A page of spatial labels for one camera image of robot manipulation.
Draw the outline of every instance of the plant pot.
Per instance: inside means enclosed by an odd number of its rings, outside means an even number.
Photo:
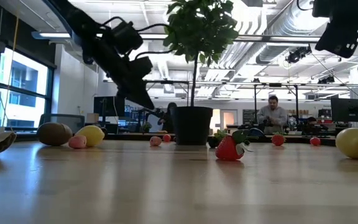
[[[179,106],[171,109],[173,128],[179,145],[205,145],[213,109]]]

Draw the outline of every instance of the wooden table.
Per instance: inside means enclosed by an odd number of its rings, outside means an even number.
[[[358,223],[358,161],[307,144],[250,150],[224,162],[173,142],[17,143],[0,154],[0,223]]]

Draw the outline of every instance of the potted plant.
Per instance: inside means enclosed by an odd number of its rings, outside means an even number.
[[[142,133],[149,133],[150,128],[152,128],[152,124],[145,122],[141,127]]]
[[[194,61],[191,106],[171,109],[177,144],[206,144],[213,109],[194,106],[197,63],[218,63],[227,45],[237,38],[232,9],[232,2],[221,0],[174,0],[168,7],[163,44],[175,55],[184,55],[187,62]]]

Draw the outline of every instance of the computer monitor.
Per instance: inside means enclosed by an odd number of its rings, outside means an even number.
[[[331,98],[333,121],[358,122],[358,99]]]
[[[125,99],[116,96],[95,97],[93,99],[93,112],[100,116],[125,116]]]

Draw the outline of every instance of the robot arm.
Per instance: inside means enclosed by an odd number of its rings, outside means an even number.
[[[68,0],[42,1],[57,15],[74,42],[81,46],[84,63],[92,64],[95,61],[106,72],[106,76],[116,83],[117,96],[154,109],[142,79],[151,72],[152,63],[148,57],[133,61],[128,57],[132,50],[143,44],[132,22],[113,17],[121,20],[121,23],[111,28],[106,25],[109,21],[97,23]]]
[[[314,0],[313,16],[330,20],[315,49],[351,57],[357,48],[358,0]]]

